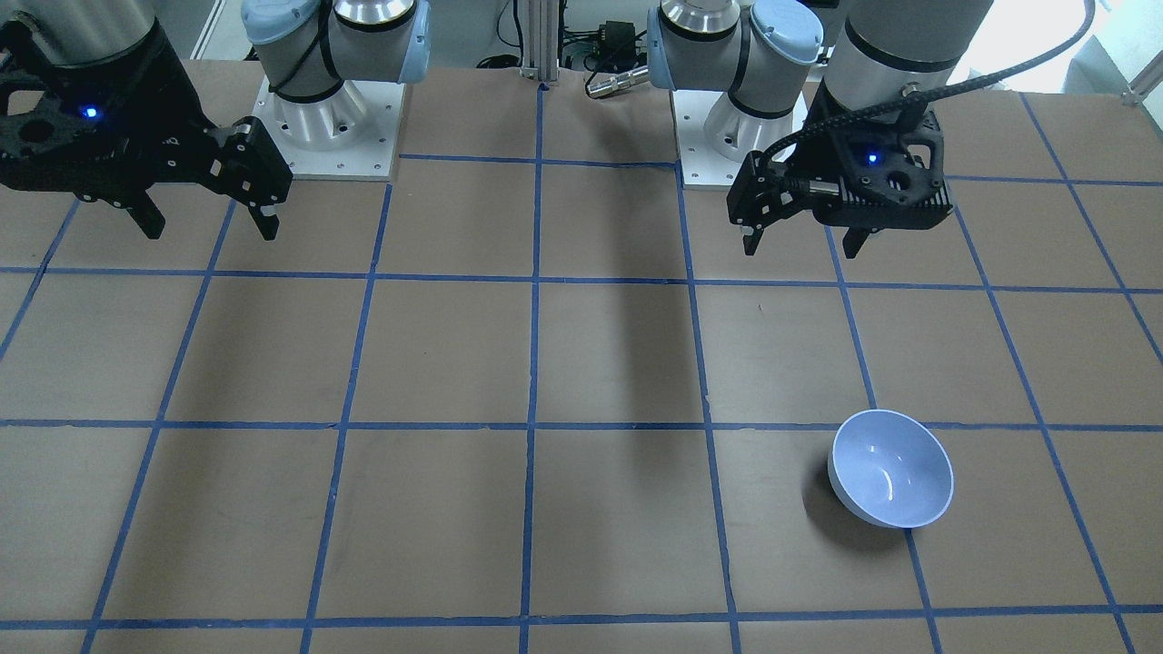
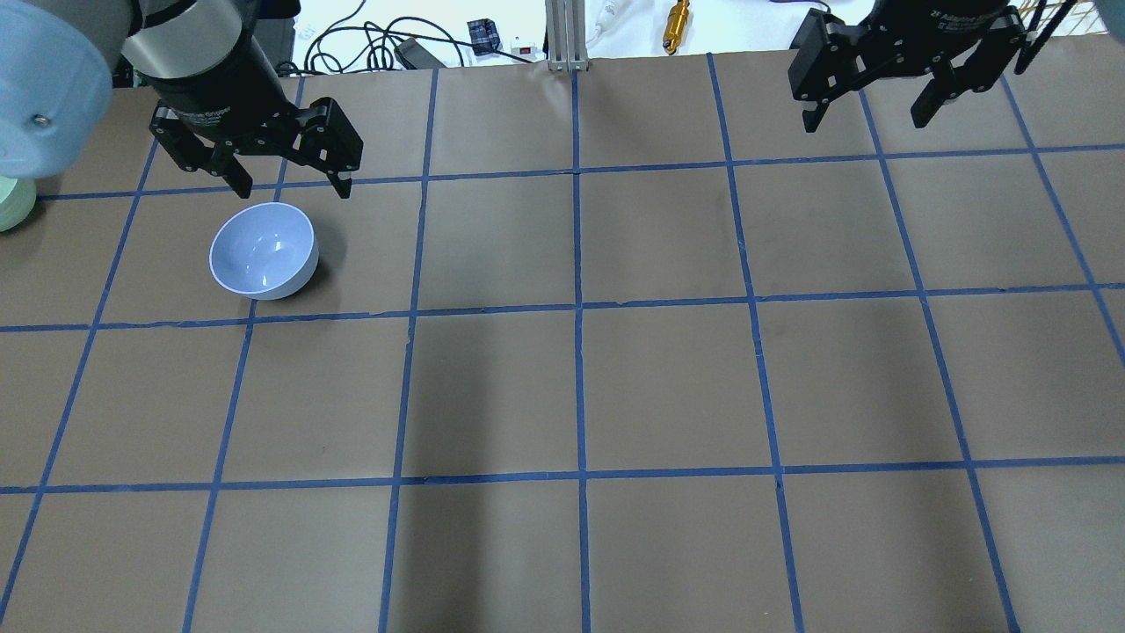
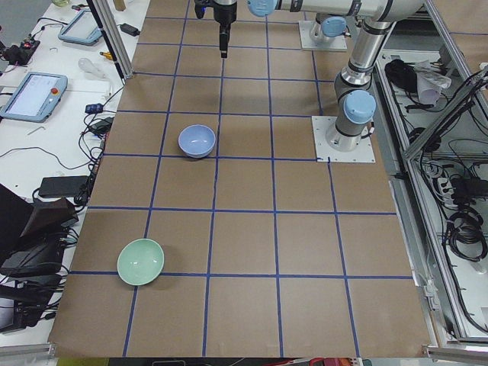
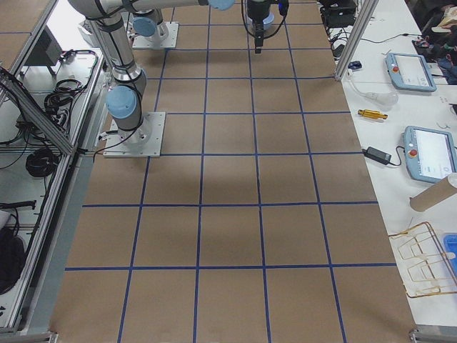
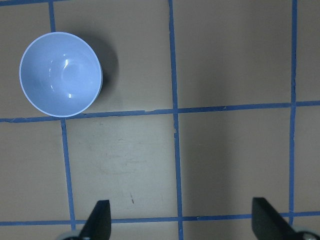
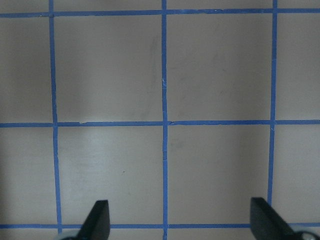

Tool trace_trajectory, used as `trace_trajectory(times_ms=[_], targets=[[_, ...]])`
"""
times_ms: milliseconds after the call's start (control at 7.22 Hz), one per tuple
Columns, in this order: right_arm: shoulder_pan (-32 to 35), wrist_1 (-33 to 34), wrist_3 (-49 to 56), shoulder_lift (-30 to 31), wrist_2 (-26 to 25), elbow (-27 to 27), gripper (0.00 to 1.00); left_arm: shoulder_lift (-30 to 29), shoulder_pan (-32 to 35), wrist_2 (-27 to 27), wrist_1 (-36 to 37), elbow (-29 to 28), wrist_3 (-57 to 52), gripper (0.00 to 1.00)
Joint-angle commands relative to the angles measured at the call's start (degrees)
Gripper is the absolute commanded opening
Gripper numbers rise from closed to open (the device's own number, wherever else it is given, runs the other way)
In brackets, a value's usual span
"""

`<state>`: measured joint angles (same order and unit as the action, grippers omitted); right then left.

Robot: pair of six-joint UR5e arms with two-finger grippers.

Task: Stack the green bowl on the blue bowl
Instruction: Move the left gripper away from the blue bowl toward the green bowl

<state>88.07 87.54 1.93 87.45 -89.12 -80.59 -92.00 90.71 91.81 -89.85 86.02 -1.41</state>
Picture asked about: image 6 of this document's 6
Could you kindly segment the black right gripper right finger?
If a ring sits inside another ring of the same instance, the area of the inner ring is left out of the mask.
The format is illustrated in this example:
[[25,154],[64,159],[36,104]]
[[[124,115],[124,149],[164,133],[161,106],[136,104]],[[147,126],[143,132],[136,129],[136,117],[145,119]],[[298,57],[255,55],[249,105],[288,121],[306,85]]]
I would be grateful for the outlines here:
[[250,230],[256,240],[295,240],[294,230],[262,197],[250,200]]

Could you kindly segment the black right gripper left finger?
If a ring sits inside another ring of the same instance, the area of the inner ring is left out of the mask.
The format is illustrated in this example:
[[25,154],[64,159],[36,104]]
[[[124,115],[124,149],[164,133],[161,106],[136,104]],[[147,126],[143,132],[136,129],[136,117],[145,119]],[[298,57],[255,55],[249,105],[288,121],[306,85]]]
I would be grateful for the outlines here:
[[97,200],[76,235],[76,239],[107,240],[110,231],[109,202],[108,200]]

